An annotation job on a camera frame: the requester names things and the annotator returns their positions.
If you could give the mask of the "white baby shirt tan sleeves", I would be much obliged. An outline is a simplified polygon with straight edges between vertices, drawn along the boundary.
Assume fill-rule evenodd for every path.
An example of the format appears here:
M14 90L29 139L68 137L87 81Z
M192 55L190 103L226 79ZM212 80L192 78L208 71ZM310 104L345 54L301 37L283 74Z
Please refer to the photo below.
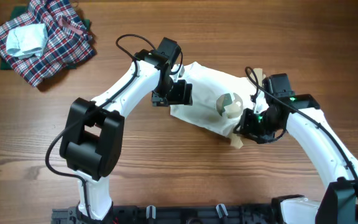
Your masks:
M269 106L264 94L247 77L235 77L193 62L182 68L181 77L193 85L191 106L171 105L170 115L229 138L240 149L246 139L233 133L246 108L261 113Z

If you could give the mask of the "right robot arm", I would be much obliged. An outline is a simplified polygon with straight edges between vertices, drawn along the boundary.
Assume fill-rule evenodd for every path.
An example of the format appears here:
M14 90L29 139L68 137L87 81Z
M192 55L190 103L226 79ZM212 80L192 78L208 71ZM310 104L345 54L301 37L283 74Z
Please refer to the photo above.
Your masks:
M331 129L319 103L296 95L287 74L264 78L233 130L258 144L277 141L278 130L303 148L323 182L325 194L315 202L303 195L272 199L276 223L358 223L358 160Z

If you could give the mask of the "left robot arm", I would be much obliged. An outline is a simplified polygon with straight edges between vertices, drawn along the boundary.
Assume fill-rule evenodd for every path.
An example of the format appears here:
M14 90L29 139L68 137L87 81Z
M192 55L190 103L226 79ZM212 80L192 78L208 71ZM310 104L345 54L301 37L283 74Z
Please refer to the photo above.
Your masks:
M60 156L80 190L71 220L112 222L108 176L121 155L125 120L148 93L153 106L192 104L192 85L174 67L182 57L177 42L165 37L158 47L132 55L130 69L109 90L72 103L60 145Z

